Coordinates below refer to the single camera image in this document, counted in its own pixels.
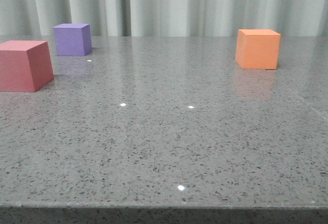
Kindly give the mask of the purple foam cube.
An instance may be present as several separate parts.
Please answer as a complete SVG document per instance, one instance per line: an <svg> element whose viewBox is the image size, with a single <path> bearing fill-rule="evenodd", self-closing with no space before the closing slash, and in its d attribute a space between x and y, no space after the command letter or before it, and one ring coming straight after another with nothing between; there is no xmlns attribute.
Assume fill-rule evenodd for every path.
<svg viewBox="0 0 328 224"><path fill-rule="evenodd" d="M58 56L85 56L92 50L89 24L71 23L53 27Z"/></svg>

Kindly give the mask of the pale green curtain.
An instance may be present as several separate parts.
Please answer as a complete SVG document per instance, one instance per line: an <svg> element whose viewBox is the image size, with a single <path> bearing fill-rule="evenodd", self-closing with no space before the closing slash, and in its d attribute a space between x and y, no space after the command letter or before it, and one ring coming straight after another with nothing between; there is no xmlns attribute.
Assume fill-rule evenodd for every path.
<svg viewBox="0 0 328 224"><path fill-rule="evenodd" d="M100 36L231 36L241 28L327 35L327 0L1 0L1 35L88 23Z"/></svg>

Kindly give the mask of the red foam cube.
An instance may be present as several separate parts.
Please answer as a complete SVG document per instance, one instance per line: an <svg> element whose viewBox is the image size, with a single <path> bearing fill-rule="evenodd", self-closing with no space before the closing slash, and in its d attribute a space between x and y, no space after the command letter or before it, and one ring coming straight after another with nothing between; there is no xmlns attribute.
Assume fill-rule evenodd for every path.
<svg viewBox="0 0 328 224"><path fill-rule="evenodd" d="M47 41L1 43L1 91L36 92L53 79Z"/></svg>

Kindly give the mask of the orange foam cube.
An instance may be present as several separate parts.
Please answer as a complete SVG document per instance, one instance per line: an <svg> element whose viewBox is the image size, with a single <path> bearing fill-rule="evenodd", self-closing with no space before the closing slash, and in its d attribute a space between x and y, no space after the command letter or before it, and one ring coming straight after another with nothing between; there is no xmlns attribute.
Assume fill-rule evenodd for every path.
<svg viewBox="0 0 328 224"><path fill-rule="evenodd" d="M239 29L236 62L243 69L276 69L280 40L271 29Z"/></svg>

